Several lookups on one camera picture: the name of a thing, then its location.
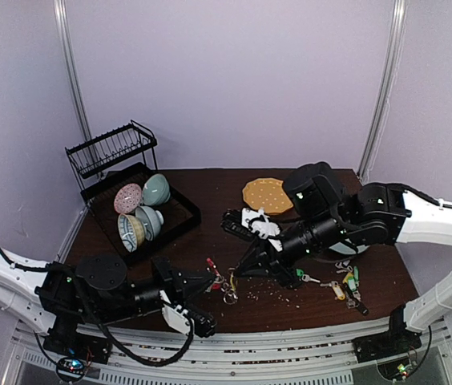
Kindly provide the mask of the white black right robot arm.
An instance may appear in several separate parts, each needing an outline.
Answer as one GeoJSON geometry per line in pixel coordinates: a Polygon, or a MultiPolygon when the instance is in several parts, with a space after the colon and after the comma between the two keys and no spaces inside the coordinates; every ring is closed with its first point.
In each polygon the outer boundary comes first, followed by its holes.
{"type": "MultiPolygon", "coordinates": [[[[249,242],[234,274],[271,278],[293,289],[300,285],[296,262],[334,245],[352,251],[369,245],[425,242],[452,246],[452,202],[405,184],[369,183],[348,194],[325,162],[290,173],[283,190],[297,218],[275,221],[262,210],[229,210],[222,228],[249,242]]],[[[452,271],[417,299],[392,311],[387,331],[353,340],[361,363],[406,353],[421,346],[432,322],[452,310],[452,271]]]]}

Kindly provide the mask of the red handled key ring holder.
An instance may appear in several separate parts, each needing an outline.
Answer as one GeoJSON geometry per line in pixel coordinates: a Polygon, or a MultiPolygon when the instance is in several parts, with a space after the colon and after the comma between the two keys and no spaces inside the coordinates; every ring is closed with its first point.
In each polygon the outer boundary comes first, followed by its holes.
{"type": "Polygon", "coordinates": [[[227,276],[224,276],[223,274],[220,273],[220,271],[218,270],[218,274],[216,275],[216,280],[214,282],[214,285],[212,287],[212,289],[210,291],[208,291],[207,293],[210,293],[212,291],[220,291],[223,294],[223,302],[227,305],[234,305],[238,302],[238,294],[237,294],[237,290],[236,291],[232,291],[230,289],[230,285],[229,285],[229,272],[227,276]]]}

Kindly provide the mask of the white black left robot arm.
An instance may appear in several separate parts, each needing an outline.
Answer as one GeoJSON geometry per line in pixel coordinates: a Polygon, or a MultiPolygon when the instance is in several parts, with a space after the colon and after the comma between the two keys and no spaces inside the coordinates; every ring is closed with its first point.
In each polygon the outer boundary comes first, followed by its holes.
{"type": "Polygon", "coordinates": [[[216,332],[214,317],[192,304],[214,281],[210,272],[183,271],[165,257],[152,258],[151,276],[135,282],[128,279],[127,265],[117,255],[86,257],[69,266],[20,257],[0,246],[0,307],[43,335],[44,349],[77,359],[90,355],[98,363],[107,363],[113,348],[149,367],[177,362],[195,337],[216,332]],[[137,355],[109,329],[154,313],[161,313],[186,337],[168,358],[137,355]]]}

